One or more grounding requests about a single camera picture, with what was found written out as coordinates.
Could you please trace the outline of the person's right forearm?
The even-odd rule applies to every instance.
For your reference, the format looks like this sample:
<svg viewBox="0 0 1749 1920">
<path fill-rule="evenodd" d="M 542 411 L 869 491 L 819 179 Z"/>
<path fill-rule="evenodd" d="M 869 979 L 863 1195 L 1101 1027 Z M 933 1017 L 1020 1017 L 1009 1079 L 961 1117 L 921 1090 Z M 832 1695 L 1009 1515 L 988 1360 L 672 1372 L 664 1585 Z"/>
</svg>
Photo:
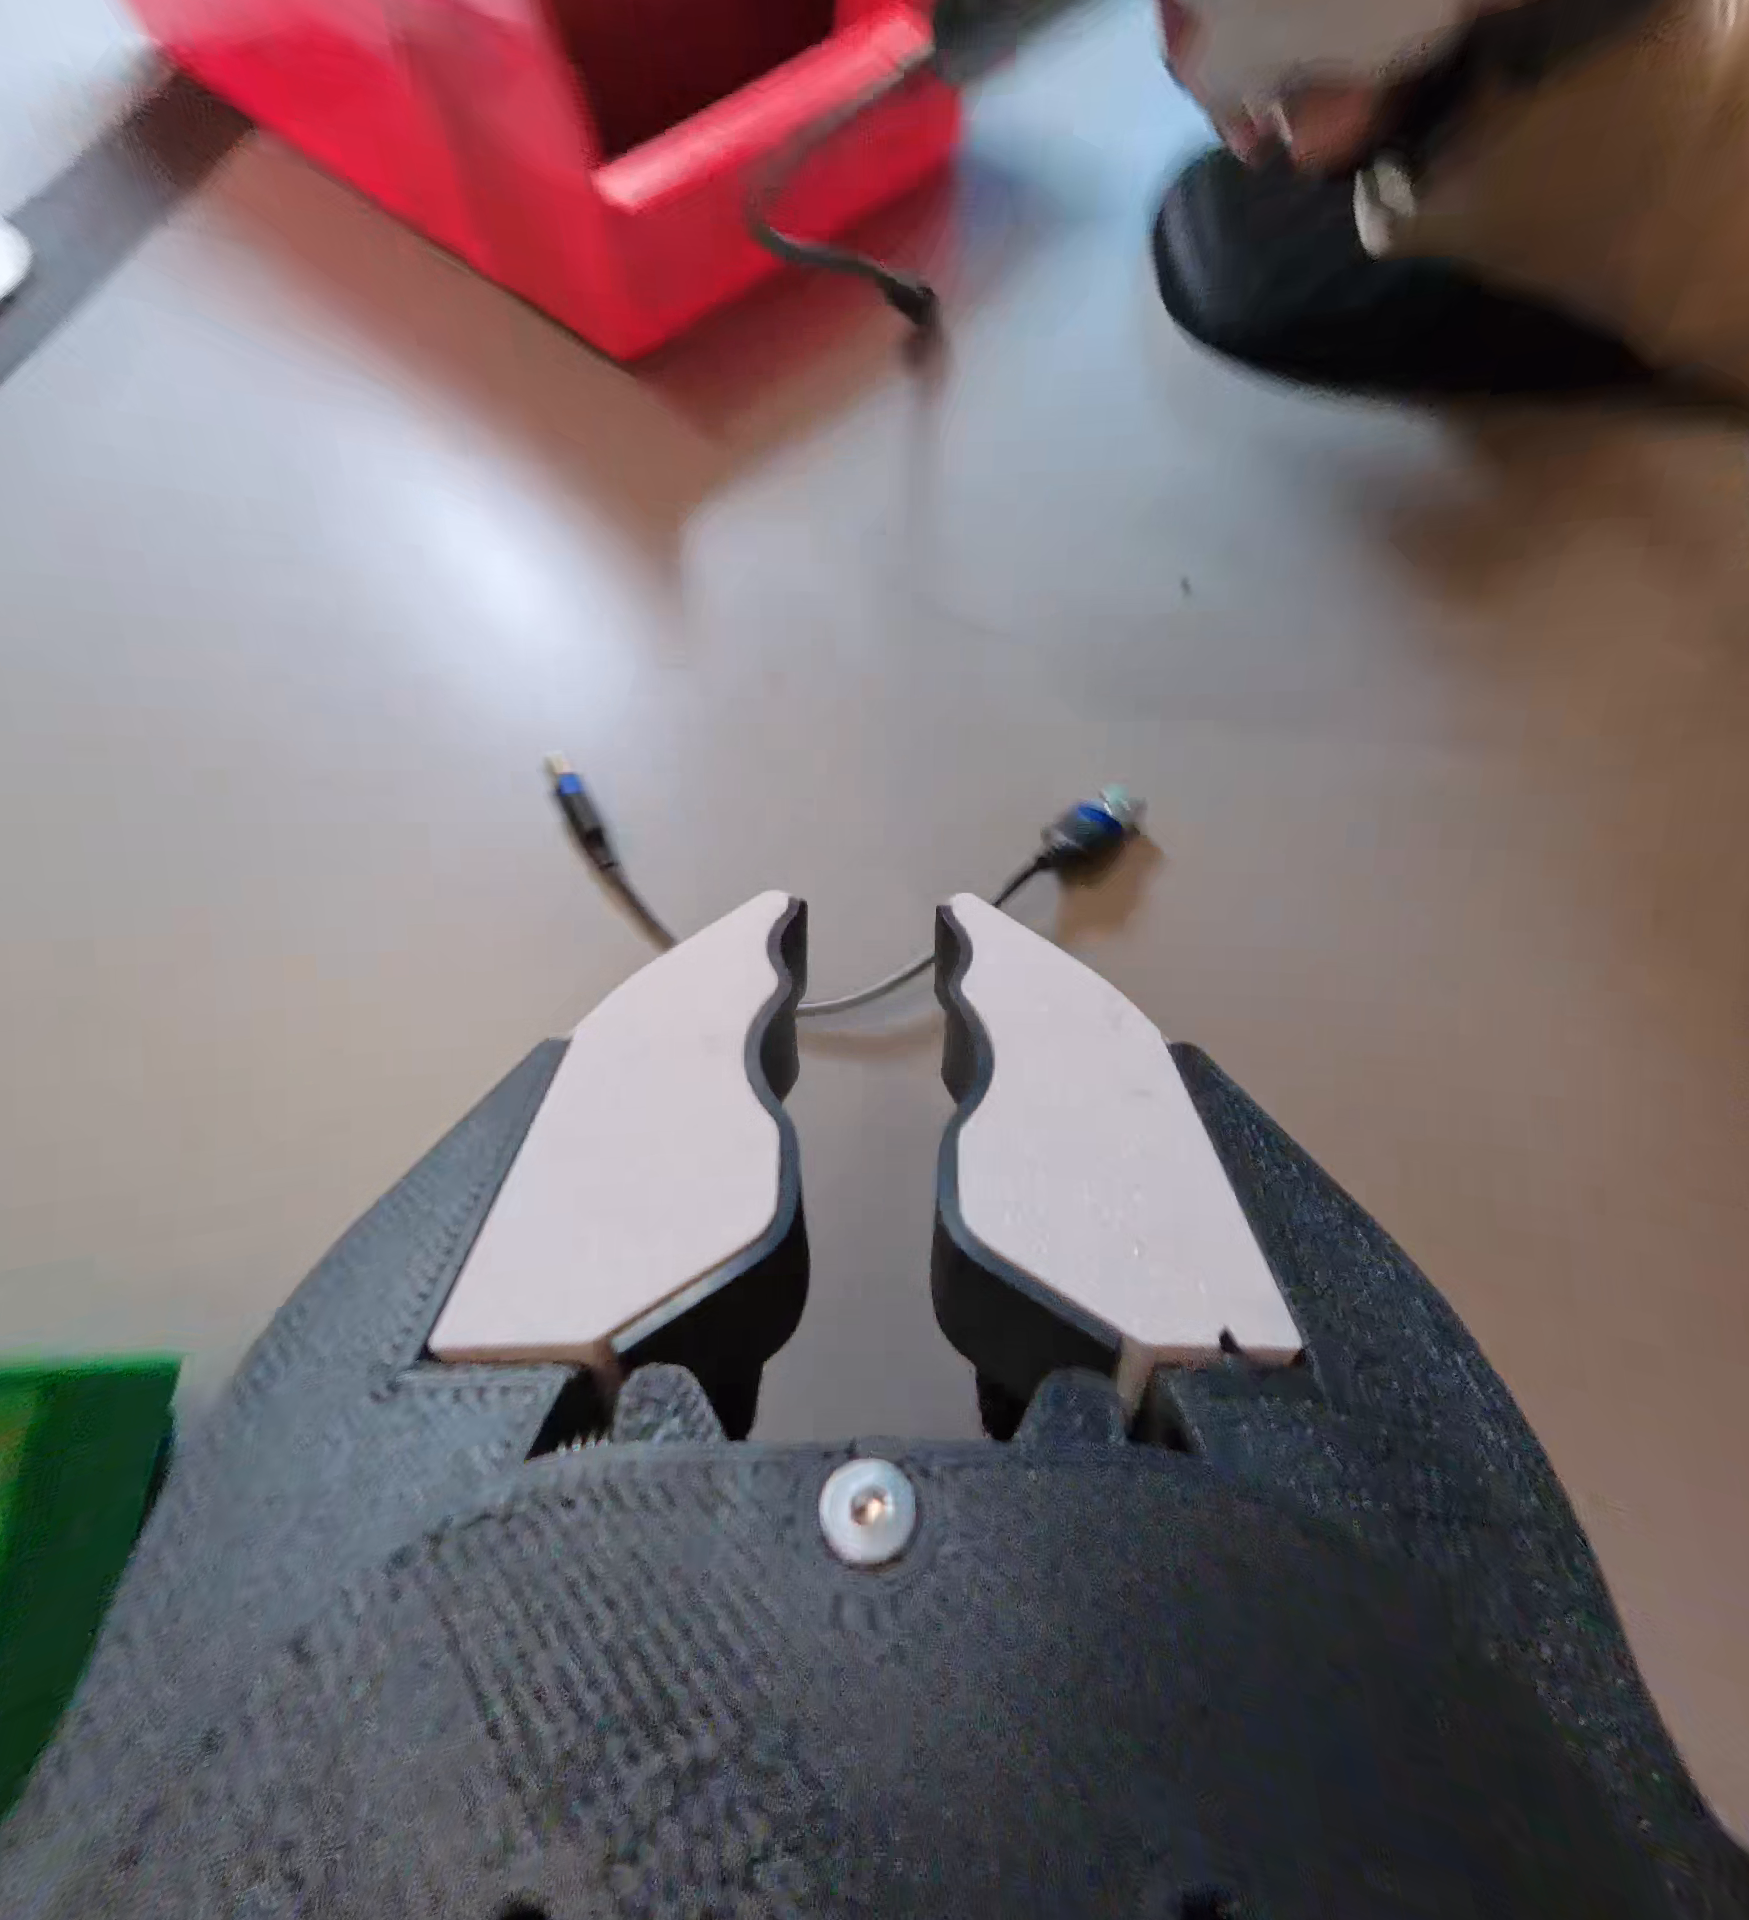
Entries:
<svg viewBox="0 0 1749 1920">
<path fill-rule="evenodd" d="M 1749 0 L 1653 7 L 1358 179 L 1374 255 L 1447 255 L 1749 406 Z"/>
</svg>

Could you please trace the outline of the small red plastic bin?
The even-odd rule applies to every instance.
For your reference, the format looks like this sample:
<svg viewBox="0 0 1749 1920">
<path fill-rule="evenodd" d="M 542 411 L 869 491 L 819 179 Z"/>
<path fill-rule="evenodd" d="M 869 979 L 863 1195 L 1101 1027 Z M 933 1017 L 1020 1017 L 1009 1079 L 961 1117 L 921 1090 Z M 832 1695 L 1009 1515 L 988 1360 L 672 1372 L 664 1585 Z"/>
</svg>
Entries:
<svg viewBox="0 0 1749 1920">
<path fill-rule="evenodd" d="M 131 0 L 151 47 L 266 133 L 643 363 L 739 309 L 746 211 L 798 157 L 798 241 L 848 241 L 953 164 L 933 7 L 895 0 Z"/>
</svg>

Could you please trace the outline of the black wrist rest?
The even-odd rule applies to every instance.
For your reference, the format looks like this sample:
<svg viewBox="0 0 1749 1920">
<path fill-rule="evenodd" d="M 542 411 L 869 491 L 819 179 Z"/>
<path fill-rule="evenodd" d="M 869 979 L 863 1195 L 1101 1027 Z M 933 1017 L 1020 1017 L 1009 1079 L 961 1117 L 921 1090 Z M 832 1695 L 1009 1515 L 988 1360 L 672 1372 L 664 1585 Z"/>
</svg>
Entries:
<svg viewBox="0 0 1749 1920">
<path fill-rule="evenodd" d="M 1153 213 L 1166 320 L 1253 370 L 1358 399 L 1676 399 L 1614 330 L 1442 255 L 1368 255 L 1347 179 L 1195 151 Z"/>
</svg>

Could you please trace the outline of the green plastic bin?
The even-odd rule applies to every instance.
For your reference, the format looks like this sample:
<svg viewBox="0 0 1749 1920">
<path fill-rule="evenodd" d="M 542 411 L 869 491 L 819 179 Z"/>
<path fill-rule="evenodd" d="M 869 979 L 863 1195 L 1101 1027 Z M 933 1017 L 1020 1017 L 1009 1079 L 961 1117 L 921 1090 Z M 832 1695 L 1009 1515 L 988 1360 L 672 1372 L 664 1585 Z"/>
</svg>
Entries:
<svg viewBox="0 0 1749 1920">
<path fill-rule="evenodd" d="M 0 1816 L 62 1722 L 151 1508 L 184 1360 L 0 1360 Z"/>
</svg>

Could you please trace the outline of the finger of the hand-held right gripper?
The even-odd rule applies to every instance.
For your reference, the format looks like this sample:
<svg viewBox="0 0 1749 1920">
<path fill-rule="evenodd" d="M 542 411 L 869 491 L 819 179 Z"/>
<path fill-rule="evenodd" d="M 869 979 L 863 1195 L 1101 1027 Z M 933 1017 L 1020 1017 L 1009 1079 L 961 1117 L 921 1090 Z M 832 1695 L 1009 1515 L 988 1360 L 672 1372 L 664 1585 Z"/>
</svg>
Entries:
<svg viewBox="0 0 1749 1920">
<path fill-rule="evenodd" d="M 1403 84 L 1465 24 L 1471 0 L 1162 0 L 1162 57 L 1211 116 L 1290 84 Z"/>
</svg>

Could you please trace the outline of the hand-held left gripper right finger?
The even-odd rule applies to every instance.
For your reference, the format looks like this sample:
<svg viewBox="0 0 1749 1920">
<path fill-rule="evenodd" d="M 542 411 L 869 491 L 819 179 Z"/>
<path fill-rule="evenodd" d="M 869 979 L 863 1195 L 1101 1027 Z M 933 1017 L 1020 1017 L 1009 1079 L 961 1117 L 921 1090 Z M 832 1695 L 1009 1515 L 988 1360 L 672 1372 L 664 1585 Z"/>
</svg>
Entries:
<svg viewBox="0 0 1749 1920">
<path fill-rule="evenodd" d="M 1301 1327 L 1162 1027 L 979 897 L 933 929 L 933 1318 L 973 1372 L 1290 1366 Z"/>
</svg>

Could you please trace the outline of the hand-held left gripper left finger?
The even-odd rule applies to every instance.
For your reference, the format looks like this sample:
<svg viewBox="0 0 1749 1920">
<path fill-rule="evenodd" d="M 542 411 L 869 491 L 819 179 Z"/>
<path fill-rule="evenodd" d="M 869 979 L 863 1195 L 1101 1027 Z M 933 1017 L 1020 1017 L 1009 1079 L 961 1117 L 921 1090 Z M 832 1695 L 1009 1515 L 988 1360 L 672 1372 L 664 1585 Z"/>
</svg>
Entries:
<svg viewBox="0 0 1749 1920">
<path fill-rule="evenodd" d="M 588 1007 L 430 1327 L 437 1360 L 625 1366 L 798 1206 L 806 902 L 763 890 Z"/>
</svg>

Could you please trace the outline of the person's right hand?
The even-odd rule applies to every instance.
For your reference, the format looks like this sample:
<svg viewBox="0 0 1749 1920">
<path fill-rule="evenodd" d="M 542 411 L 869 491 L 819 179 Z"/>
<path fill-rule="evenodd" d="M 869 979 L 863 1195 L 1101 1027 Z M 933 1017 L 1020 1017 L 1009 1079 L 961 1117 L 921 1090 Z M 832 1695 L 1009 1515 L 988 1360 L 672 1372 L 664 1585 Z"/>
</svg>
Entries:
<svg viewBox="0 0 1749 1920">
<path fill-rule="evenodd" d="M 1211 120 L 1248 164 L 1344 179 L 1394 133 L 1402 84 L 1290 84 L 1263 102 L 1213 102 Z"/>
</svg>

